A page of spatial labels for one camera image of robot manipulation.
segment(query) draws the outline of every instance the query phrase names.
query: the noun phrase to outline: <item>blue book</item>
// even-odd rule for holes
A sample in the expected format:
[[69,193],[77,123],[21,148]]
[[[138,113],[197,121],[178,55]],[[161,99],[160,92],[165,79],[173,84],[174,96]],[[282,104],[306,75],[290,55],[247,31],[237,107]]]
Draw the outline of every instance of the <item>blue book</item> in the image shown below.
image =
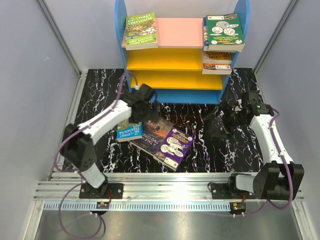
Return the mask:
[[119,143],[141,138],[142,123],[129,123],[128,119],[118,123],[116,139]]
[[208,29],[207,29],[207,18],[203,18],[203,50],[209,50],[209,39],[208,39]]

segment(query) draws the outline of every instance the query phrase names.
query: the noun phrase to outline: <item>gray wall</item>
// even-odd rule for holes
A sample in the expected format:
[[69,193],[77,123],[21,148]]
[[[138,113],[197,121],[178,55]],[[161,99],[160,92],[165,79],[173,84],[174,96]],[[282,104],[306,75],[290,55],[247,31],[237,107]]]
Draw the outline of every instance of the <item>gray wall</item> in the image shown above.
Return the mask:
[[314,226],[320,223],[319,11],[319,0],[298,3],[257,74],[266,102],[281,113],[276,124],[284,145],[303,164],[302,191]]
[[35,0],[0,1],[0,239],[21,239],[77,76]]
[[[45,0],[82,70],[123,68],[115,31],[116,0]],[[128,15],[202,18],[234,11],[238,0],[125,0]],[[250,0],[251,22],[235,64],[254,68],[290,0]]]

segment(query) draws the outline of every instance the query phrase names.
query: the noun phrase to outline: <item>marble tabletop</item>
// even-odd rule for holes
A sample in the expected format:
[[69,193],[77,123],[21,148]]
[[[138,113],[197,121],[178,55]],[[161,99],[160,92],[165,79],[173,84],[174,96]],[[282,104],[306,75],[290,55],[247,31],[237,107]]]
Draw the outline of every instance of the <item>marble tabletop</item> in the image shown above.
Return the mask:
[[[115,99],[123,69],[90,69],[87,74],[75,123],[83,123]],[[128,85],[123,84],[128,92]],[[232,103],[246,91],[259,91],[251,68],[236,68],[224,91],[223,100]],[[255,133],[249,126],[240,126],[229,140],[213,138],[209,121],[204,118],[215,109],[214,104],[160,103],[160,115],[176,128],[192,135],[194,144],[176,173],[257,172],[263,164]],[[173,170],[137,149],[130,142],[119,143],[114,127],[96,144],[96,163],[106,173],[166,173]]]

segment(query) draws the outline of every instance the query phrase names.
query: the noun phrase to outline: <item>robotic arm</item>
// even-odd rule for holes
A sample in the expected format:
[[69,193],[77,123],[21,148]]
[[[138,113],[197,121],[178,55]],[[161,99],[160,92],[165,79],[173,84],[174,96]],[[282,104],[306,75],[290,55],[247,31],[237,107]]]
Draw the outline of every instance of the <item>robotic arm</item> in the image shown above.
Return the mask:
[[254,193],[257,199],[289,200],[290,187],[283,163],[285,160],[292,179],[294,199],[305,171],[301,164],[294,164],[287,153],[276,124],[273,122],[275,114],[272,107],[259,100],[258,92],[249,91],[242,94],[241,104],[229,106],[226,101],[222,102],[215,117],[221,111],[223,112],[223,130],[213,131],[213,136],[229,138],[237,126],[250,125],[258,139],[264,163],[256,176],[241,173],[232,174],[228,179],[228,192],[232,194],[246,191]]
[[107,109],[92,119],[78,126],[69,124],[65,127],[63,140],[79,129],[89,126],[71,138],[63,146],[60,153],[79,170],[88,184],[95,189],[101,189],[101,195],[106,191],[105,185],[108,184],[108,181],[96,165],[95,144],[111,128],[126,119],[129,119],[130,123],[157,122],[159,120],[157,99],[153,103],[149,102],[154,93],[155,91],[151,87],[143,84],[135,92],[123,93],[120,100],[115,100]]

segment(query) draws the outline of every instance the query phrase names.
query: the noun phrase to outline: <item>blue side panel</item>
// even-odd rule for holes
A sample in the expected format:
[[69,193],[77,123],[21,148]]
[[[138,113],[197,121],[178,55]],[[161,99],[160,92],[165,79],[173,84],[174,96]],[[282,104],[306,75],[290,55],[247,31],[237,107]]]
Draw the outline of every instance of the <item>blue side panel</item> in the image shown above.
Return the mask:
[[159,103],[218,104],[220,90],[155,89]]
[[[122,58],[124,71],[127,71],[127,62],[129,52],[122,48],[122,39],[126,29],[126,17],[127,17],[127,9],[124,0],[115,0],[114,4],[114,24],[115,24],[115,34],[116,39],[118,41],[118,46]],[[126,76],[129,90],[131,92],[131,77]]]
[[[251,12],[251,7],[250,7],[250,1],[249,0],[238,0],[234,12],[238,13],[240,24],[241,24],[241,29],[243,33],[243,38],[246,39],[247,33],[248,33],[248,28],[249,28],[249,23],[250,23],[250,12]],[[237,51],[236,53],[231,53],[232,57],[232,63],[231,66],[232,68],[235,67],[237,58],[238,58],[239,52]],[[224,81],[223,89],[221,91],[220,96],[218,97],[218,100],[220,102],[222,95],[225,91],[225,88],[228,84],[229,77]]]

